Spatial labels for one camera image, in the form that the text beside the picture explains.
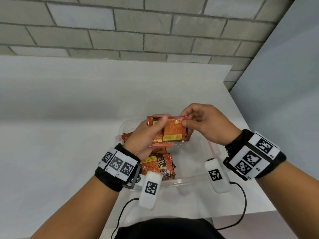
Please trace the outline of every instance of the forearm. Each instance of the forearm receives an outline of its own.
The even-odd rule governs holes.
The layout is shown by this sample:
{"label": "forearm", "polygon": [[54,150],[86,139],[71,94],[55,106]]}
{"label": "forearm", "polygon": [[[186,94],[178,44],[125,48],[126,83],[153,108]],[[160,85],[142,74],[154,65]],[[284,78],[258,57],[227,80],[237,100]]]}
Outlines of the forearm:
{"label": "forearm", "polygon": [[258,184],[299,239],[319,238],[319,181],[283,162]]}
{"label": "forearm", "polygon": [[118,195],[93,176],[31,239],[98,239]]}

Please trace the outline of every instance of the person's left hand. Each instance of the person's left hand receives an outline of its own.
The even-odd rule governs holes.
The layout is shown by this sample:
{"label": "person's left hand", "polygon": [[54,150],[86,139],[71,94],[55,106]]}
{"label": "person's left hand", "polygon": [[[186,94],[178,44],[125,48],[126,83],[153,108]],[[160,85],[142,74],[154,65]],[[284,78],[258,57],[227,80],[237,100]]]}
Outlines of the person's left hand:
{"label": "person's left hand", "polygon": [[146,159],[152,152],[152,140],[155,135],[165,127],[170,114],[153,115],[162,117],[156,124],[148,127],[147,120],[141,122],[129,139],[124,143],[123,148],[133,153],[140,160]]}

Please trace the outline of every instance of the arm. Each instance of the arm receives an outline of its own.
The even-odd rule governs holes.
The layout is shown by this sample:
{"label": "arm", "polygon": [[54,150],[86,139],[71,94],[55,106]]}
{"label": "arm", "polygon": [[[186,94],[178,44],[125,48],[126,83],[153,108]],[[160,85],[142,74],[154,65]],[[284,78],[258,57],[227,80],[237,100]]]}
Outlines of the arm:
{"label": "arm", "polygon": [[[191,104],[181,113],[186,115],[189,120],[183,126],[199,131],[211,142],[225,146],[241,134],[212,105]],[[318,180],[286,161],[256,181],[300,239],[319,238]]]}
{"label": "arm", "polygon": [[[140,160],[150,155],[153,137],[167,122],[168,114],[160,116],[163,118],[151,127],[143,121],[123,145]],[[30,239],[98,239],[118,195],[93,176]]]}

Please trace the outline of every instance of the person's right hand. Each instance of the person's right hand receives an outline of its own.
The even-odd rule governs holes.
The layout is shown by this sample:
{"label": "person's right hand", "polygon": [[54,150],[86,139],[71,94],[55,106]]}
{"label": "person's right hand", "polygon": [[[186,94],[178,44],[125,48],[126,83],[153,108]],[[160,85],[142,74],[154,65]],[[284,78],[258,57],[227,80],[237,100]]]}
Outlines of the person's right hand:
{"label": "person's right hand", "polygon": [[212,105],[190,104],[180,116],[188,116],[182,126],[199,131],[207,140],[226,146],[241,134],[227,117]]}

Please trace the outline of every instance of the wire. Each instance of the wire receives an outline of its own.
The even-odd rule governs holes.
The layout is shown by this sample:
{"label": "wire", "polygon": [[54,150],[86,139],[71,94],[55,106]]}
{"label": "wire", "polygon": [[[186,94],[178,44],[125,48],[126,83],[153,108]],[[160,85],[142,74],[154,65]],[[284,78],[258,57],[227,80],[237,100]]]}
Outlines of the wire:
{"label": "wire", "polygon": [[124,207],[123,207],[123,209],[122,209],[122,211],[121,211],[121,213],[120,213],[119,219],[118,219],[118,221],[117,221],[116,228],[115,228],[115,230],[114,230],[114,231],[113,231],[113,233],[112,233],[111,239],[112,239],[112,237],[113,237],[114,232],[115,232],[115,231],[116,231],[116,229],[119,227],[119,224],[120,224],[120,218],[121,218],[121,215],[122,215],[122,213],[123,213],[123,211],[124,211],[125,207],[126,207],[126,206],[130,203],[130,202],[132,202],[132,201],[134,201],[134,200],[139,200],[139,198],[131,199],[131,200],[129,200],[129,201],[128,201],[125,205],[124,205]]}
{"label": "wire", "polygon": [[247,197],[246,197],[246,194],[245,194],[245,191],[244,189],[240,186],[240,184],[236,183],[236,182],[229,182],[230,184],[233,184],[233,185],[238,185],[239,188],[241,189],[241,191],[243,192],[244,194],[244,197],[245,197],[245,207],[244,207],[244,211],[241,215],[241,217],[239,218],[239,220],[235,223],[235,224],[232,224],[230,226],[226,226],[226,227],[222,227],[222,228],[219,228],[219,229],[216,229],[216,230],[224,230],[224,229],[227,229],[227,228],[230,228],[230,227],[233,227],[233,226],[236,226],[239,224],[239,222],[241,222],[241,220],[244,218],[244,215],[245,215],[245,212],[246,212],[246,208],[247,208]]}

